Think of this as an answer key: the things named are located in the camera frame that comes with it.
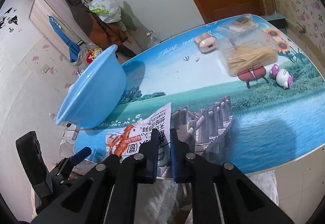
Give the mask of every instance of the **plastic bottle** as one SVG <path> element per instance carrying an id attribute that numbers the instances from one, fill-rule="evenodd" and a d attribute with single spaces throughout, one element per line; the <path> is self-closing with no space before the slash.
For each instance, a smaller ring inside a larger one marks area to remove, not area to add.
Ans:
<path id="1" fill-rule="evenodd" d="M 150 38 L 150 41 L 148 44 L 149 48 L 161 43 L 161 39 L 159 38 L 159 36 L 157 34 L 155 34 L 152 30 L 147 33 L 147 36 Z"/>

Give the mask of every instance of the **beige floor tile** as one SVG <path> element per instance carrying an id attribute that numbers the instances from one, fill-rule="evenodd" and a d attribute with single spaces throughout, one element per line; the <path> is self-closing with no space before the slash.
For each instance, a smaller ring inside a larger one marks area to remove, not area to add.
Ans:
<path id="1" fill-rule="evenodd" d="M 324 181 L 325 174 L 325 150 L 319 148 L 313 153 L 307 155 L 302 159 L 303 161 L 303 189 L 308 188 L 310 185 Z"/>
<path id="2" fill-rule="evenodd" d="M 298 160 L 275 169 L 279 200 L 303 190 L 303 162 Z"/>
<path id="3" fill-rule="evenodd" d="M 279 207 L 295 221 L 298 215 L 302 192 L 298 192 L 291 197 L 279 201 Z"/>
<path id="4" fill-rule="evenodd" d="M 325 193 L 325 183 L 316 180 L 303 190 L 296 224 L 305 224 L 314 213 Z"/>

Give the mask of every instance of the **floral wallpaper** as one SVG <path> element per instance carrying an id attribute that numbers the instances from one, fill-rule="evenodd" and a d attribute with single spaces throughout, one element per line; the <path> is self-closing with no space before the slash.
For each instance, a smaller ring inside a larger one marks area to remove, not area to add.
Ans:
<path id="1" fill-rule="evenodd" d="M 305 27 L 308 37 L 325 54 L 325 8 L 320 0 L 274 1 L 276 10 L 294 25 Z"/>
<path id="2" fill-rule="evenodd" d="M 78 78 L 78 69 L 47 38 L 42 38 L 23 62 L 44 82 L 63 93 L 67 93 Z"/>

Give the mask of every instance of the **tiled floor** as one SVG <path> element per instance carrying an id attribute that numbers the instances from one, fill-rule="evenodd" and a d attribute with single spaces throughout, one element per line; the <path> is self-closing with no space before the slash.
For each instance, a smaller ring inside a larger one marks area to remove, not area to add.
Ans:
<path id="1" fill-rule="evenodd" d="M 325 69 L 318 58 L 309 55 L 304 43 L 288 30 L 291 38 L 323 74 Z M 295 222 L 305 224 L 325 194 L 325 146 L 299 159 L 275 169 L 279 207 Z"/>

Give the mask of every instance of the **metal screw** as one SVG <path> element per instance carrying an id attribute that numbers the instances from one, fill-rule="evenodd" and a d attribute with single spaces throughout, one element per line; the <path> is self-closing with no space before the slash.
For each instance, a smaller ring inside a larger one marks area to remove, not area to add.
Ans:
<path id="1" fill-rule="evenodd" d="M 95 168 L 96 168 L 97 171 L 103 171 L 103 170 L 105 170 L 106 165 L 103 164 L 103 163 L 99 163 L 99 164 L 96 165 Z"/>
<path id="2" fill-rule="evenodd" d="M 133 156 L 133 158 L 136 159 L 136 160 L 142 160 L 144 158 L 144 155 L 143 154 L 135 154 Z"/>
<path id="3" fill-rule="evenodd" d="M 193 159 L 195 159 L 195 154 L 194 153 L 187 153 L 186 158 L 189 159 L 189 160 L 193 160 Z"/>
<path id="4" fill-rule="evenodd" d="M 234 169 L 234 165 L 231 162 L 225 162 L 224 168 L 227 170 L 232 170 Z"/>

